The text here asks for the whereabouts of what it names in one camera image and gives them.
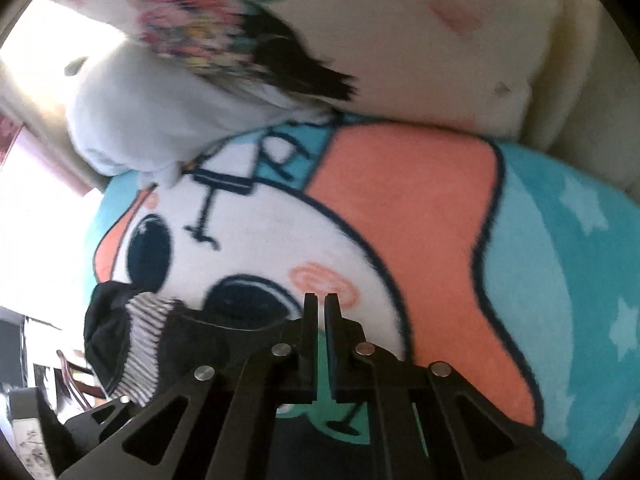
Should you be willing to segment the black white striped pants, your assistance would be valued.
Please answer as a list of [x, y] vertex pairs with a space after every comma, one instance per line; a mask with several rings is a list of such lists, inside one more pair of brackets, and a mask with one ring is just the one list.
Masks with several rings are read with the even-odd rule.
[[235, 366], [277, 339], [303, 307], [276, 284], [232, 276], [214, 285], [201, 310], [122, 282], [93, 289], [85, 356], [109, 396], [145, 406], [204, 365]]

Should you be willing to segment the turquoise cartoon star blanket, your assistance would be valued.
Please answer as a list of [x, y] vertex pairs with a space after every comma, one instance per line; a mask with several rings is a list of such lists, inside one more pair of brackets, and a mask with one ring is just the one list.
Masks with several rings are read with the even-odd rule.
[[639, 208], [544, 155], [337, 115], [257, 130], [166, 186], [115, 178], [96, 284], [204, 307], [232, 276], [337, 294], [372, 344], [451, 364], [587, 479], [639, 417]]

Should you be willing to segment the white plush pillow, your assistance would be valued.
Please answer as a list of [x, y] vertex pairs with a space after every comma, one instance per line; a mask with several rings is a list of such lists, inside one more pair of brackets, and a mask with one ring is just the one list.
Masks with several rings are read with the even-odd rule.
[[329, 105], [270, 84], [200, 77], [134, 42], [88, 58], [65, 107], [75, 151], [98, 174], [135, 171], [174, 185], [182, 166], [217, 144], [284, 122], [322, 125]]

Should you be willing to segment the white floral pillow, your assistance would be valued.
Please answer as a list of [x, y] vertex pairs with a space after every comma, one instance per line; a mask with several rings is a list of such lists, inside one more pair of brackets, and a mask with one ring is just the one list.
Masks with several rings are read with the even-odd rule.
[[521, 127], [561, 0], [53, 0], [200, 76], [493, 136]]

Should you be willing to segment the beige padded headboard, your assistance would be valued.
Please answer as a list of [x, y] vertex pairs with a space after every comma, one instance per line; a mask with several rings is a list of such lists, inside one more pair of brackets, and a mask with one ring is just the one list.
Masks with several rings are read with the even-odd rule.
[[639, 61], [600, 0], [563, 0], [521, 142], [639, 199]]

